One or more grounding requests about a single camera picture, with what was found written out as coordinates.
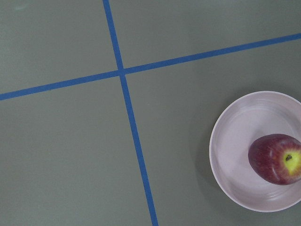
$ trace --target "gray floor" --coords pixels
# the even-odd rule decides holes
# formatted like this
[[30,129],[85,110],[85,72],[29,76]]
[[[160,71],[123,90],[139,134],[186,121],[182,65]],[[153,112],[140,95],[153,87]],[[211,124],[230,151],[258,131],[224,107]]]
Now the gray floor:
[[[125,68],[301,32],[297,0],[110,5]],[[0,225],[152,225],[119,77],[6,95],[117,70],[102,1],[2,0],[0,46]],[[301,100],[300,62],[298,39],[126,75],[160,226],[300,225],[300,203],[274,213],[234,203],[208,157],[237,98]]]

